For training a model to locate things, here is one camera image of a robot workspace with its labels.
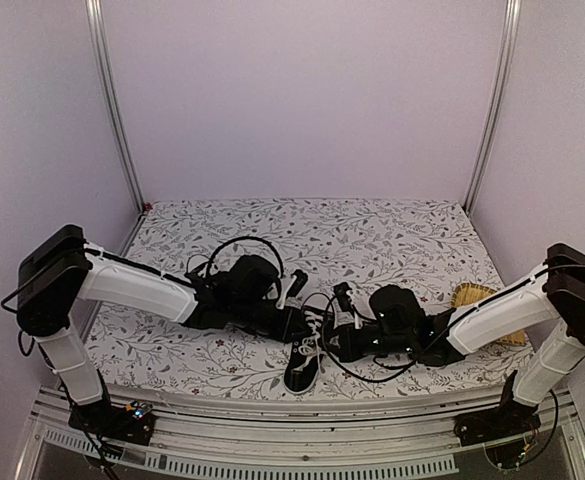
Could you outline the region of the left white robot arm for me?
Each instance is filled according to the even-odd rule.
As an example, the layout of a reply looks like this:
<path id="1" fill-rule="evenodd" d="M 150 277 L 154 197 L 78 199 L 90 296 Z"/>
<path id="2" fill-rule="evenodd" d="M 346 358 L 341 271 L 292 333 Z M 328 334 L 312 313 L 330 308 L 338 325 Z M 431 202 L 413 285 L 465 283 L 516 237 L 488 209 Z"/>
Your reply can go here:
<path id="1" fill-rule="evenodd" d="M 71 324 L 76 300 L 118 304 L 198 330 L 232 325 L 282 343 L 309 334 L 301 310 L 287 303 L 305 286 L 305 273 L 285 275 L 282 259 L 258 255 L 240 256 L 227 271 L 214 272 L 213 264 L 177 277 L 114 255 L 69 224 L 21 262 L 18 286 L 1 306 L 42 350 L 83 419 L 110 434 L 121 415 L 106 401 L 104 381 Z"/>

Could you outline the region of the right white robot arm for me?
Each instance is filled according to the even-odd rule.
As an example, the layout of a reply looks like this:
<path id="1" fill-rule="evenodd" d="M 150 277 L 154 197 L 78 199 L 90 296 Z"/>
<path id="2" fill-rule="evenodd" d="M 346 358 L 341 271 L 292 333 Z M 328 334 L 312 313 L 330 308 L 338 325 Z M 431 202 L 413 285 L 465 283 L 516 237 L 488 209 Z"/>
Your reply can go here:
<path id="1" fill-rule="evenodd" d="M 339 363 L 366 356 L 405 354 L 411 365 L 457 363 L 511 333 L 552 321 L 551 334 L 530 362 L 516 372 L 507 400 L 489 415 L 489 427 L 509 436 L 524 424 L 528 409 L 585 358 L 585 255 L 562 243 L 548 248 L 544 262 L 527 276 L 489 297 L 436 315 L 415 294 L 396 285 L 369 299 L 374 322 L 325 329 L 322 343 Z"/>

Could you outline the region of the floral patterned table mat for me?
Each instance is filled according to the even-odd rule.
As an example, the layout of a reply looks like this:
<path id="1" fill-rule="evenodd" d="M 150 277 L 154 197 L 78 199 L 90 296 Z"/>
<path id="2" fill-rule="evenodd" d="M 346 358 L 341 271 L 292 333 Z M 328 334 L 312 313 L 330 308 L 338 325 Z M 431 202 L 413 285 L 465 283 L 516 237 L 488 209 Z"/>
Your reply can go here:
<path id="1" fill-rule="evenodd" d="M 309 280 L 295 299 L 330 295 L 349 283 L 362 297 L 394 284 L 437 313 L 461 283 L 500 289 L 501 280 L 461 206 L 453 201 L 378 199 L 211 200 L 156 203 L 128 257 L 186 272 L 194 254 L 220 270 L 241 255 L 280 258 Z M 86 339 L 111 385 L 223 399 L 288 401 L 283 383 L 288 345 L 233 328 L 198 331 L 134 309 L 105 304 Z M 392 378 L 364 359 L 338 368 L 324 359 L 303 400 L 373 400 L 498 386 L 532 356 L 530 345 L 488 345 L 440 368 L 416 366 Z"/>

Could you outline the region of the woven bamboo tray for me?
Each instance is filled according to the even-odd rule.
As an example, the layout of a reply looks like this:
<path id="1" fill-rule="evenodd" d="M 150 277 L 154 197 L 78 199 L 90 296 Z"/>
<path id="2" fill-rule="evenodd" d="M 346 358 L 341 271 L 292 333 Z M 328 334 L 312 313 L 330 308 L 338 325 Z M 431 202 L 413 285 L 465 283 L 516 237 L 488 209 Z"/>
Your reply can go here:
<path id="1" fill-rule="evenodd" d="M 453 308 L 461 308 L 482 301 L 495 293 L 496 290 L 487 286 L 469 282 L 461 283 L 455 288 L 450 305 Z M 494 343 L 504 346 L 525 346 L 526 334 L 523 330 L 519 330 L 494 340 Z"/>

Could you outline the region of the front aluminium rail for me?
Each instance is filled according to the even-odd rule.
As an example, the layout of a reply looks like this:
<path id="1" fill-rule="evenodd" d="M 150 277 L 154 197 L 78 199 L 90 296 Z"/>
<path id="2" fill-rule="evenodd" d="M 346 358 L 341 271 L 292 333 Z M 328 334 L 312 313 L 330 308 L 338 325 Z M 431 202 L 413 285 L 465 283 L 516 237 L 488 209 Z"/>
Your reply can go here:
<path id="1" fill-rule="evenodd" d="M 119 443 L 119 479 L 585 479 L 585 432 L 567 390 L 544 400 L 529 464 L 503 470 L 465 446 L 456 416 L 494 406 L 496 387 L 373 400 L 265 401 L 112 386 L 152 404 L 146 446 Z"/>

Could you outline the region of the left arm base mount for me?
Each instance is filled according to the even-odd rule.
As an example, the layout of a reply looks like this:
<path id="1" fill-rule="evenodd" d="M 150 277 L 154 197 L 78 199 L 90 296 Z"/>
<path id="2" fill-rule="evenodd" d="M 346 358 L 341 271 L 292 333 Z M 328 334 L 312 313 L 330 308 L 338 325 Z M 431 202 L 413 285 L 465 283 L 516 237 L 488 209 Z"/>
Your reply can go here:
<path id="1" fill-rule="evenodd" d="M 150 444 L 157 417 L 147 405 L 136 402 L 125 407 L 116 406 L 107 391 L 95 402 L 78 405 L 70 399 L 70 404 L 70 427 L 98 438 L 142 446 Z"/>

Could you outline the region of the right aluminium frame post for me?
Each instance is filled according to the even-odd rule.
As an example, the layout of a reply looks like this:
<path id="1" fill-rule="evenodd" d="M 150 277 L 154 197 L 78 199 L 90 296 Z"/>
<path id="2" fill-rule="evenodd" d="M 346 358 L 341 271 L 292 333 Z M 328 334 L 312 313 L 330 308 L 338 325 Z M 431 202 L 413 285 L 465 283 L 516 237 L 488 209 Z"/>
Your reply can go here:
<path id="1" fill-rule="evenodd" d="M 488 169 L 492 147 L 496 138 L 516 49 L 521 6 L 521 0 L 507 0 L 505 2 L 505 14 L 497 56 L 496 73 L 476 159 L 473 164 L 468 188 L 463 200 L 463 210 L 468 217 L 472 216 L 473 211 L 476 208 L 481 186 Z"/>

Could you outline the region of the aluminium frame post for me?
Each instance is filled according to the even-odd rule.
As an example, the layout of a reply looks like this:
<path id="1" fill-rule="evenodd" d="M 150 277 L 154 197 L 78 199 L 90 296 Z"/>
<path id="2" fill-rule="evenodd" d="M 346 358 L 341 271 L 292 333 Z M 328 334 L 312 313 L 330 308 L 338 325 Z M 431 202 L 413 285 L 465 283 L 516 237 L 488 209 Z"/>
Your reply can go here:
<path id="1" fill-rule="evenodd" d="M 521 6 L 521 0 L 507 0 L 505 2 L 505 14 L 497 56 L 496 73 L 476 159 L 473 164 L 468 188 L 463 200 L 463 210 L 468 217 L 472 216 L 473 211 L 476 208 L 481 186 L 488 169 L 492 147 L 496 138 L 516 49 Z"/>
<path id="2" fill-rule="evenodd" d="M 140 214 L 143 214 L 145 212 L 146 201 L 142 192 L 137 169 L 132 158 L 123 122 L 123 115 L 117 97 L 115 79 L 107 45 L 102 2 L 98 0 L 87 0 L 85 6 L 101 88 L 124 179 L 135 209 Z"/>

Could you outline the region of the left aluminium frame post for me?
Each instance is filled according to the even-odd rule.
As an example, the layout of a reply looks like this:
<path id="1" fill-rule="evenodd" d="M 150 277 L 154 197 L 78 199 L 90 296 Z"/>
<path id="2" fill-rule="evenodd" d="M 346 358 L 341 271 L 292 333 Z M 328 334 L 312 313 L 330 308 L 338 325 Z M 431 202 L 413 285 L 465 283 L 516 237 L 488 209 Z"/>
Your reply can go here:
<path id="1" fill-rule="evenodd" d="M 115 79 L 107 45 L 102 2 L 98 0 L 87 0 L 85 6 L 101 88 L 124 179 L 135 209 L 140 214 L 143 214 L 145 212 L 146 201 L 142 192 L 137 169 L 132 158 L 123 122 L 123 115 L 117 97 Z"/>

